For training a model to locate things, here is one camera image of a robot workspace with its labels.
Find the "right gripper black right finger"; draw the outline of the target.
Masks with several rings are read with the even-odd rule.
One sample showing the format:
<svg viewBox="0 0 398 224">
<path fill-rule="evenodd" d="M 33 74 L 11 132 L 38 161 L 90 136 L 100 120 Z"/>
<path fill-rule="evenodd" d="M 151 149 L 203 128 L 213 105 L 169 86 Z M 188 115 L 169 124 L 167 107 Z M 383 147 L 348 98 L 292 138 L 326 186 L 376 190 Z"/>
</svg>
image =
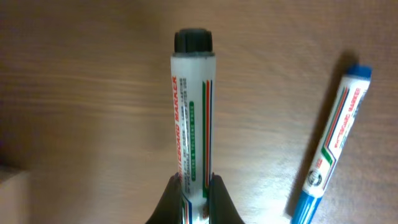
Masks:
<svg viewBox="0 0 398 224">
<path fill-rule="evenodd" d="M 244 224 L 220 175 L 210 182 L 210 224 Z"/>
</svg>

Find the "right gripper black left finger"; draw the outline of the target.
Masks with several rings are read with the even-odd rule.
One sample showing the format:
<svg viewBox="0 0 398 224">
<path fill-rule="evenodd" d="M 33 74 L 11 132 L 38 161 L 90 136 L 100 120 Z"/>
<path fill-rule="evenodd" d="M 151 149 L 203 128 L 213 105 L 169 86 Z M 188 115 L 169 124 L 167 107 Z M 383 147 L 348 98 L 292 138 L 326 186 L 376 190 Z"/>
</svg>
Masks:
<svg viewBox="0 0 398 224">
<path fill-rule="evenodd" d="M 182 221 L 182 186 L 178 174 L 170 177 L 146 224 L 179 224 Z"/>
</svg>

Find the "black whiteboard marker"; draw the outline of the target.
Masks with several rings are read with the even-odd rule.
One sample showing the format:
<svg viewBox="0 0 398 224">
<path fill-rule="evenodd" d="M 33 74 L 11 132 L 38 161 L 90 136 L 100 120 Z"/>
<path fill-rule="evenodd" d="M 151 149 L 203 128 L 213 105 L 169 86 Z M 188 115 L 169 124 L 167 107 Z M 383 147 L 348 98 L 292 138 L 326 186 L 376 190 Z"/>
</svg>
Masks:
<svg viewBox="0 0 398 224">
<path fill-rule="evenodd" d="M 170 68 L 182 223 L 209 223 L 216 74 L 211 32 L 176 32 Z"/>
</svg>

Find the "brown cardboard box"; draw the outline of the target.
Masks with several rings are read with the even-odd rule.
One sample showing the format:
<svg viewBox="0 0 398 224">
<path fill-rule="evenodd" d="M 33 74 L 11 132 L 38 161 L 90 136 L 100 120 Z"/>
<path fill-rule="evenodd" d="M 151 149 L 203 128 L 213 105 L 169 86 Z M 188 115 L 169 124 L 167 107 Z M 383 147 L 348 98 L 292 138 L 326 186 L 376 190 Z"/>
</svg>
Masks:
<svg viewBox="0 0 398 224">
<path fill-rule="evenodd" d="M 1 224 L 28 224 L 29 173 L 1 165 Z"/>
</svg>

